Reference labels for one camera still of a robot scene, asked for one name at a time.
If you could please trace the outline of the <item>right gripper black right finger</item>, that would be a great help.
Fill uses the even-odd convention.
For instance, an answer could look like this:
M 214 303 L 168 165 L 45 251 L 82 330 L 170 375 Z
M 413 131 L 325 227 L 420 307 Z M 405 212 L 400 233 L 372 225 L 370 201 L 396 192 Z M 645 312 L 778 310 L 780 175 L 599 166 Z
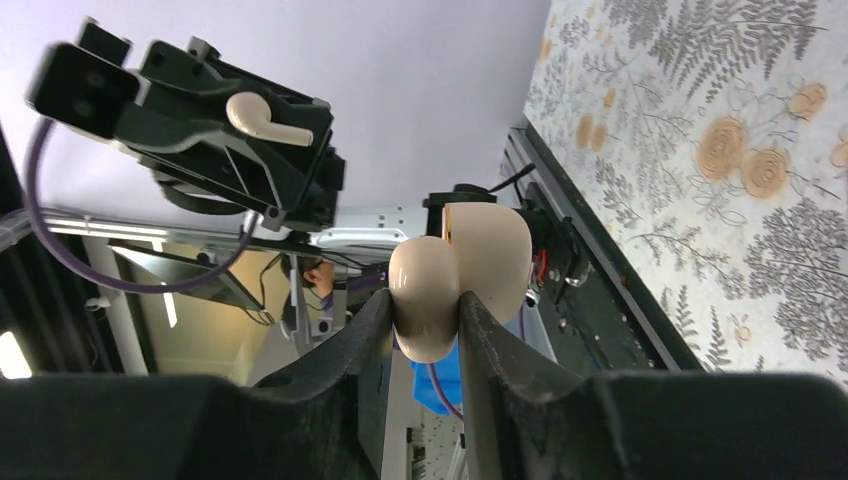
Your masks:
M 458 304 L 473 479 L 843 479 L 847 397 L 799 374 L 580 377 Z

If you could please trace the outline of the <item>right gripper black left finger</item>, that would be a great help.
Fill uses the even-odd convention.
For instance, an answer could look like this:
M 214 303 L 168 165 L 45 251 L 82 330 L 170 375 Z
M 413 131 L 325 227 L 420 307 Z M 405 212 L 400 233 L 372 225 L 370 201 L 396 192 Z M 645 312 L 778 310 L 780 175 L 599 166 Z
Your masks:
M 206 375 L 49 375 L 1 385 L 5 479 L 376 479 L 391 296 L 240 387 Z

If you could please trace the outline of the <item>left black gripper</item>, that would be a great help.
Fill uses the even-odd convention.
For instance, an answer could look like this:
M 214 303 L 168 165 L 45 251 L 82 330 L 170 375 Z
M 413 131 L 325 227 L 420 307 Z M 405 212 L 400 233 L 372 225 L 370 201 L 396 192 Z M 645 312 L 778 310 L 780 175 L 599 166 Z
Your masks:
M 115 138 L 157 178 L 188 185 L 262 215 L 265 228 L 316 232 L 334 224 L 345 161 L 331 145 L 327 102 L 228 64 L 207 42 L 182 50 L 152 42 L 137 73 L 149 86 L 127 105 Z M 259 140 L 236 130 L 226 102 L 254 92 L 272 121 L 310 130 L 309 147 Z

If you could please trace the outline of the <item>pink earbud charging case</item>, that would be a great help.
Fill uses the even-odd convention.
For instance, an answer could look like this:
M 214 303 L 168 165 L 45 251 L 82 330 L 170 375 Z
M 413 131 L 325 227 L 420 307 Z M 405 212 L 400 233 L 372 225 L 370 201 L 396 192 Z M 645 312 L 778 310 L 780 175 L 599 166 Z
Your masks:
M 388 288 L 400 351 L 435 363 L 453 349 L 459 299 L 474 293 L 500 323 L 525 300 L 532 270 L 532 236 L 514 209 L 487 202 L 449 203 L 441 231 L 408 239 L 392 252 Z

